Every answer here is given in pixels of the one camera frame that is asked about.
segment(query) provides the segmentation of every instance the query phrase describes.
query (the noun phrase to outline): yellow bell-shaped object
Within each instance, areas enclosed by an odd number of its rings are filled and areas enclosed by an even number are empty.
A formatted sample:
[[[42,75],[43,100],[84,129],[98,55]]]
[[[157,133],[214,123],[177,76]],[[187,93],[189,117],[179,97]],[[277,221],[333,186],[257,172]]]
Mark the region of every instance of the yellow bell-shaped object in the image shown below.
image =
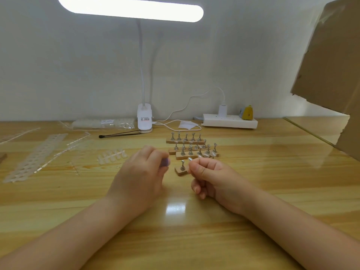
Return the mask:
[[[245,108],[243,116],[241,118],[243,120],[253,120],[253,111],[251,105]]]

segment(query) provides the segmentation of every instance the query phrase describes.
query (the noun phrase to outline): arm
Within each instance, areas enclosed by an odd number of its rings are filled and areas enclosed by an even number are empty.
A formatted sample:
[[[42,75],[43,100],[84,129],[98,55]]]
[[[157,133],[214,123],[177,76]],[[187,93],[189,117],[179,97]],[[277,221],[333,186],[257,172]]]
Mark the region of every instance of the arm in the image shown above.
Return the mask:
[[[215,198],[263,230],[308,270],[360,269],[360,243],[262,191],[229,166],[209,158],[189,163],[192,189]]]
[[[166,152],[146,146],[121,167],[106,196],[0,259],[3,270],[77,270],[159,195]]]

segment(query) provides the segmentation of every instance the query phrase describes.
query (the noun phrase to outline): person's right hand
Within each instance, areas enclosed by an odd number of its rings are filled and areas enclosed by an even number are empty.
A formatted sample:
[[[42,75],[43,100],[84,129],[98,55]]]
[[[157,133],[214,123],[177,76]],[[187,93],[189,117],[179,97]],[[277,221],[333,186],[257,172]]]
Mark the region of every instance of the person's right hand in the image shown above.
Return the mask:
[[[196,158],[189,163],[195,178],[192,190],[201,198],[210,196],[233,213],[245,215],[248,195],[255,187],[228,165],[212,158]]]

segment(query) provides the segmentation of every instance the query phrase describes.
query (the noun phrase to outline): forearm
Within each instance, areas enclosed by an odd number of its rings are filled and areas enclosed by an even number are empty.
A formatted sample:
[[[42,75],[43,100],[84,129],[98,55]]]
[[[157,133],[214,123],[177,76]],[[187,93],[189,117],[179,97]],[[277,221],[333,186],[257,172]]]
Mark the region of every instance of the forearm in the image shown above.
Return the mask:
[[[68,221],[0,259],[4,270],[77,270],[129,221],[101,199]]]
[[[308,270],[360,269],[360,243],[261,190],[248,199],[245,217]]]

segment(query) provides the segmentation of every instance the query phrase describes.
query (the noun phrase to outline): hand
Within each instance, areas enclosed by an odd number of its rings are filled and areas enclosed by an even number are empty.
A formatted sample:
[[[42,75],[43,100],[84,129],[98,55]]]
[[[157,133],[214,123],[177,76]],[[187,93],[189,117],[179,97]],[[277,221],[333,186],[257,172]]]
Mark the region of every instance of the hand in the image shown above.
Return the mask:
[[[160,194],[162,179],[169,167],[160,167],[168,158],[165,151],[145,146],[133,154],[115,175],[106,195],[112,204],[126,208],[135,218],[148,209]]]
[[[194,176],[191,188],[201,198],[210,196],[233,213],[245,215],[248,195],[256,189],[228,165],[212,158],[196,158],[189,163]]]

